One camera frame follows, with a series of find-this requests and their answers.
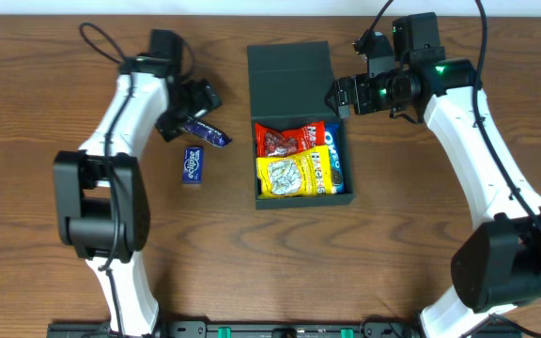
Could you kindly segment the blue Oreo cookie pack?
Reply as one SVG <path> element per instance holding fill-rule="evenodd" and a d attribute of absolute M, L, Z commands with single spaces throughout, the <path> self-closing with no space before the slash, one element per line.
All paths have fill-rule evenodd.
<path fill-rule="evenodd" d="M 324 141 L 330 155 L 332 190 L 334 194 L 341 194 L 345 191 L 345 185 L 338 146 L 338 125 L 325 124 L 324 128 Z"/>

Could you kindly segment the yellow Hacks candy bag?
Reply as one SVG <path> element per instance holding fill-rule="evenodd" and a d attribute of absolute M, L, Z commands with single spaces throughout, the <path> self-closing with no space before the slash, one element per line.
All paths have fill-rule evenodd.
<path fill-rule="evenodd" d="M 315 146 L 287 157 L 256 159 L 262 199 L 333 195 L 332 167 L 327 146 Z"/>

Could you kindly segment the dark blue snack wrapper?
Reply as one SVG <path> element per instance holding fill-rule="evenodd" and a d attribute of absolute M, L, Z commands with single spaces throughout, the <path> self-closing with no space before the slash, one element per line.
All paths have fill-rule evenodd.
<path fill-rule="evenodd" d="M 182 130 L 197 136 L 219 148 L 228 146 L 232 139 L 223 131 L 199 119 L 190 119 L 182 125 Z"/>

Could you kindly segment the red Hacks candy bag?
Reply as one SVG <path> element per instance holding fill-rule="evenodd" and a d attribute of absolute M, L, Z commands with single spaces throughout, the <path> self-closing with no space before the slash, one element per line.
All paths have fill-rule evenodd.
<path fill-rule="evenodd" d="M 286 131 L 276 131 L 255 124 L 256 155 L 258 157 L 286 157 L 315 146 L 324 146 L 324 132 L 323 121 Z"/>

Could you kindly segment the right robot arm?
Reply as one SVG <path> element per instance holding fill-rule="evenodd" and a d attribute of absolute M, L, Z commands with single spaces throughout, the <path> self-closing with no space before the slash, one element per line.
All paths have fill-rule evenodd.
<path fill-rule="evenodd" d="M 465 194 L 471 236 L 453 256 L 451 287 L 419 315 L 424 337 L 473 337 L 541 299 L 541 196 L 521 173 L 489 111 L 481 62 L 450 59 L 434 13 L 395 20 L 390 36 L 367 29 L 353 44 L 363 74 L 336 80 L 326 103 L 338 114 L 415 113 L 439 140 Z"/>

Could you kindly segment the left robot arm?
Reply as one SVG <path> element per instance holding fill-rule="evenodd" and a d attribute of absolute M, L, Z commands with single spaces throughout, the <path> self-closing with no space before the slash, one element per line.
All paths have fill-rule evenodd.
<path fill-rule="evenodd" d="M 110 319 L 100 324 L 52 323 L 50 337 L 179 337 L 184 328 L 160 319 L 143 250 L 150 210 L 140 159 L 153 131 L 165 142 L 184 133 L 225 147 L 230 137 L 203 121 L 222 101 L 206 79 L 182 70 L 188 42 L 154 29 L 146 52 L 114 58 L 116 92 L 99 126 L 75 151 L 54 159 L 60 240 L 96 274 Z"/>

